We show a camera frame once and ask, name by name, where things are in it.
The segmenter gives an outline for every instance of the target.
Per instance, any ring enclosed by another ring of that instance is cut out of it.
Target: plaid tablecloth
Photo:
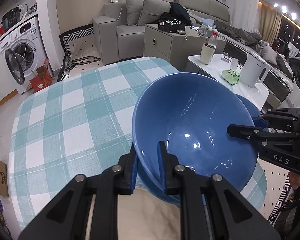
[[[21,104],[9,155],[9,189],[21,228],[76,174],[100,174],[129,152],[138,96],[176,72],[163,59],[128,60],[58,82]],[[242,194],[256,208],[263,203],[266,178],[258,163]]]

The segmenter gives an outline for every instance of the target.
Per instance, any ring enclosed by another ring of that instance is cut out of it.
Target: white marble coffee table
[[[235,94],[247,98],[261,110],[268,98],[268,89],[262,83],[257,83],[253,88],[246,86],[242,82],[230,85],[221,77],[221,73],[224,69],[230,69],[230,63],[221,60],[222,56],[222,54],[215,54],[208,65],[200,62],[200,55],[189,56],[186,72],[199,73],[214,78]]]

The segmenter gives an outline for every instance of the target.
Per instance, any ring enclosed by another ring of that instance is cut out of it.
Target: white kettle
[[[266,69],[266,71],[262,78],[259,79],[259,76],[264,69]],[[250,52],[248,53],[246,63],[240,71],[240,81],[248,87],[253,88],[256,83],[262,83],[265,80],[269,70],[270,65],[267,64],[263,58],[256,53]]]

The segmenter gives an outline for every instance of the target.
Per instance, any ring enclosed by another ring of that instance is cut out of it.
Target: red box
[[[0,27],[0,35],[3,33],[3,26]]]
[[[38,92],[51,85],[52,79],[48,70],[49,58],[44,61],[44,65],[36,68],[38,75],[30,80],[35,92]]]

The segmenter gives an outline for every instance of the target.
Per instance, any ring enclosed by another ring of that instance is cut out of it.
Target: drawer
[[[154,48],[153,46],[151,46],[147,43],[145,43],[144,57],[158,57],[158,58],[162,58],[168,62],[170,61],[170,59],[167,56],[165,56],[160,51],[158,51],[156,48]]]
[[[158,30],[146,27],[145,43],[157,49],[159,52],[161,52],[167,57],[170,56],[171,41],[171,36],[162,33]]]

